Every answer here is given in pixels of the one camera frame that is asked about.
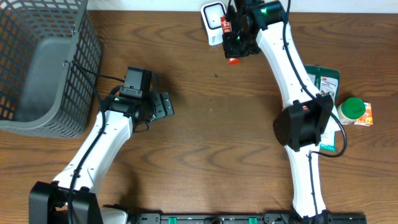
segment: green light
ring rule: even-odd
[[[169,218],[169,224],[177,224],[177,218],[175,218],[175,217],[170,217],[170,218]]]
[[[257,224],[257,218],[249,218],[249,224]]]
[[[265,9],[261,9],[261,12],[262,12],[262,13],[264,13],[264,14],[268,14],[268,12],[267,12],[267,8],[265,8]]]

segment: white bottle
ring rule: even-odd
[[[365,104],[357,97],[351,97],[337,108],[342,125],[351,124],[365,114]]]

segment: red label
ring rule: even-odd
[[[221,27],[223,28],[223,33],[231,32],[231,23],[225,20],[225,17],[221,18]]]
[[[237,64],[237,63],[239,63],[239,59],[237,59],[237,58],[230,58],[228,63],[229,63],[230,65]]]

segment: wire basket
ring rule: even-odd
[[[95,72],[100,64],[86,6],[87,0],[0,0],[0,129],[55,138],[85,130],[92,90],[70,62]]]

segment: orange box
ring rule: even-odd
[[[363,125],[363,126],[370,126],[373,124],[373,117],[372,117],[372,105],[370,103],[364,103],[366,107],[365,114],[362,117],[358,118],[354,121],[354,124]]]

